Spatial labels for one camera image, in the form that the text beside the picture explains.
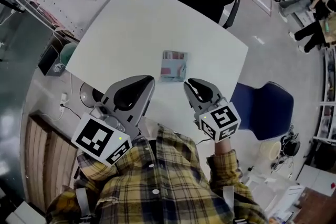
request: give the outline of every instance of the blue chair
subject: blue chair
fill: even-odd
[[[242,120],[239,129],[251,130],[258,140],[288,132],[294,98],[276,83],[267,82],[260,89],[238,83],[231,102]]]

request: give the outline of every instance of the person walking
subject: person walking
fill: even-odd
[[[302,13],[306,10],[315,12],[316,5],[321,0],[288,0],[279,3],[279,15],[287,22],[287,16],[292,13]]]
[[[330,14],[325,20],[314,22],[296,33],[289,32],[289,36],[294,41],[312,36],[304,47],[298,46],[299,50],[306,54],[316,45],[334,45],[336,44],[336,13]]]

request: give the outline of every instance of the plaid shirt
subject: plaid shirt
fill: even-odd
[[[211,156],[208,182],[200,168],[195,143],[171,130],[160,129],[156,157],[147,139],[115,165],[106,167],[85,153],[75,188],[85,187],[91,212],[99,223],[266,223],[249,189],[239,182],[236,153]],[[234,187],[234,213],[223,198],[223,187]],[[47,210],[47,222],[72,223],[80,218],[76,193],[68,189]]]

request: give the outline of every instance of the sleeve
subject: sleeve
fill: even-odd
[[[263,210],[253,200],[250,190],[239,179],[242,176],[238,168],[236,152],[213,155],[207,159],[211,169],[210,188],[213,192],[223,193],[223,187],[234,187],[235,218],[248,220],[250,224],[267,223]]]
[[[336,3],[334,0],[329,0],[327,3],[328,8],[330,8],[331,10],[335,11],[336,10]]]
[[[80,172],[74,188],[86,189],[89,207],[93,211],[105,183],[118,171],[115,165],[107,167],[82,151],[78,153],[77,160]],[[51,202],[46,212],[47,223],[70,224],[81,217],[75,189],[68,188]]]

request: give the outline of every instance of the human hand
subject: human hand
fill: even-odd
[[[312,13],[316,13],[316,9],[315,9],[315,7],[313,7],[313,6],[309,6],[309,10],[312,12]]]
[[[226,138],[215,144],[215,154],[223,155],[232,151],[230,138]]]

